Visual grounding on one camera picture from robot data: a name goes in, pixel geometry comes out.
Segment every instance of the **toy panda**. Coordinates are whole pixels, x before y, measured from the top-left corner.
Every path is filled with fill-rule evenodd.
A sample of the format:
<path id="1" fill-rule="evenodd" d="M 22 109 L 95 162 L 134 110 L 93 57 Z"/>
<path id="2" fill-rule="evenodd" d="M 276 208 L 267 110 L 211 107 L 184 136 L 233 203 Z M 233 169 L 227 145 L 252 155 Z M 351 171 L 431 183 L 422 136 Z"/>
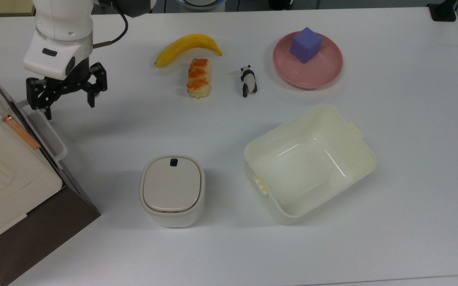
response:
<path id="1" fill-rule="evenodd" d="M 250 65 L 241 68 L 241 81 L 243 81 L 243 97 L 247 97 L 249 91 L 252 93 L 256 93 L 258 91 L 256 75 L 250 70 Z"/>

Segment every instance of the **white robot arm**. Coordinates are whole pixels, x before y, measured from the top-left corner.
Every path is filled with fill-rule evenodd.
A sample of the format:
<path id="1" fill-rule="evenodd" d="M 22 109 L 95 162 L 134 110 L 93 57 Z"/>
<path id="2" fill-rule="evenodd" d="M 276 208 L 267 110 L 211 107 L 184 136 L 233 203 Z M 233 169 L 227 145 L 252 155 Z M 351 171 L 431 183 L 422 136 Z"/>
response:
<path id="1" fill-rule="evenodd" d="M 94 107 L 95 97 L 107 90 L 105 69 L 100 63 L 89 66 L 89 55 L 93 51 L 91 10 L 94 2 L 115 8 L 125 24 L 125 15 L 140 16 L 156 4 L 156 0 L 33 0 L 36 31 L 24 57 L 24 67 L 45 78 L 27 79 L 27 101 L 33 109 L 44 109 L 49 119 L 50 106 L 61 95 L 82 89 L 87 92 L 89 105 Z M 88 82 L 92 75 L 96 83 Z"/>
<path id="2" fill-rule="evenodd" d="M 36 31 L 24 67 L 64 80 L 93 51 L 92 0 L 34 0 Z"/>

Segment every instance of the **yellow banana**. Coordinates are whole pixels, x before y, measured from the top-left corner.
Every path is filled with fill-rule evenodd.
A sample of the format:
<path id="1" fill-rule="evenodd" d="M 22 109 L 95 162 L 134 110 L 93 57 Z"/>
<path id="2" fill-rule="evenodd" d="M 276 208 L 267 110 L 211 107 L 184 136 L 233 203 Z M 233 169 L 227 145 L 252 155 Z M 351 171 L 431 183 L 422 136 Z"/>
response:
<path id="1" fill-rule="evenodd" d="M 192 34 L 175 40 L 171 45 L 167 46 L 157 57 L 155 66 L 161 68 L 169 64 L 182 52 L 192 48 L 206 48 L 214 50 L 219 56 L 222 56 L 222 51 L 217 47 L 217 43 L 210 36 L 204 34 Z"/>

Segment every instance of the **white plastic box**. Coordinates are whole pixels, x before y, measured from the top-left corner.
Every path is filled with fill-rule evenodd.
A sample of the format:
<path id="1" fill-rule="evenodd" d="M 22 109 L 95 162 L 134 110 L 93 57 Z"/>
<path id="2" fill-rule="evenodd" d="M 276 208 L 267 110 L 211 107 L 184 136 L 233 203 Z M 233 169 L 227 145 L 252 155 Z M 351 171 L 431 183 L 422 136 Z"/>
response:
<path id="1" fill-rule="evenodd" d="M 290 224 L 374 170 L 361 137 L 334 107 L 317 106 L 247 145 L 247 178 L 273 218 Z"/>

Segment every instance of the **purple block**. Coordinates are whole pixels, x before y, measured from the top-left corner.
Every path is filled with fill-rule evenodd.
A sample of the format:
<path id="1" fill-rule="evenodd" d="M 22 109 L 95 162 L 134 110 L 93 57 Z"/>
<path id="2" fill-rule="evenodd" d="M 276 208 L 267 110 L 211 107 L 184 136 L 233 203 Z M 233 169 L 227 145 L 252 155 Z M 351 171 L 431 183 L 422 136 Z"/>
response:
<path id="1" fill-rule="evenodd" d="M 305 64 L 318 54 L 322 42 L 321 36 L 305 28 L 293 38 L 289 52 Z"/>

